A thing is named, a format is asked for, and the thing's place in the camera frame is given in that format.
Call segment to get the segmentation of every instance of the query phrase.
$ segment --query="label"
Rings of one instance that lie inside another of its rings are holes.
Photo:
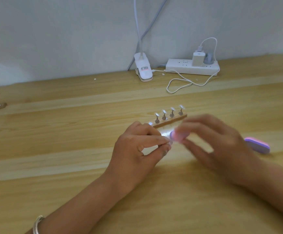
[[[149,68],[148,68],[147,66],[144,66],[144,67],[142,67],[140,70],[141,70],[141,71],[143,71],[143,70],[149,70]]]

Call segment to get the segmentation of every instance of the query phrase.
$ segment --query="forearm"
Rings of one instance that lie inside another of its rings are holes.
[[[283,167],[270,162],[264,164],[258,182],[248,188],[283,212]]]
[[[105,174],[38,225],[40,234],[87,234],[122,197]]]

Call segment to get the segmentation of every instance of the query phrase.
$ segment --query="finger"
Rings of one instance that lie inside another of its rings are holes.
[[[171,146],[169,144],[164,144],[144,156],[144,163],[146,163],[148,168],[151,170],[170,150]]]
[[[150,148],[155,145],[169,143],[171,140],[161,135],[139,135],[136,137],[137,145],[144,148]]]
[[[131,133],[137,126],[140,126],[141,123],[139,121],[133,122],[132,125],[130,125],[125,132]]]
[[[210,114],[201,114],[188,117],[183,120],[183,123],[186,122],[200,122],[221,134],[225,134],[230,129],[230,126],[226,125],[222,120]]]
[[[156,128],[153,128],[148,123],[137,126],[134,130],[134,134],[135,135],[161,135],[161,133]]]
[[[199,122],[184,122],[175,128],[176,134],[195,133],[212,147],[221,144],[222,135]]]
[[[182,141],[182,144],[194,155],[194,157],[201,162],[203,166],[208,169],[212,168],[212,159],[204,149],[196,145],[194,142],[185,139]]]

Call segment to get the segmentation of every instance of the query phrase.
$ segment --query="pink object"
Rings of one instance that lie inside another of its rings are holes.
[[[190,133],[181,133],[181,134],[177,134],[175,133],[175,131],[173,130],[170,133],[170,139],[172,141],[177,141],[177,142],[181,142],[183,141],[183,139],[185,139],[186,137],[188,137],[190,135]]]
[[[256,152],[267,154],[270,152],[270,147],[267,143],[253,137],[246,137],[244,141]]]

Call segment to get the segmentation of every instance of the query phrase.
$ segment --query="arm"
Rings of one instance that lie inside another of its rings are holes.
[[[211,145],[213,152],[207,153],[186,138],[181,143],[202,165],[283,212],[283,167],[261,160],[237,130],[206,114],[184,119],[175,133],[179,136],[196,133]]]
[[[148,124],[134,122],[117,140],[106,171],[38,224],[40,234],[87,234],[132,191],[171,149],[170,140]],[[144,148],[160,145],[147,156]]]

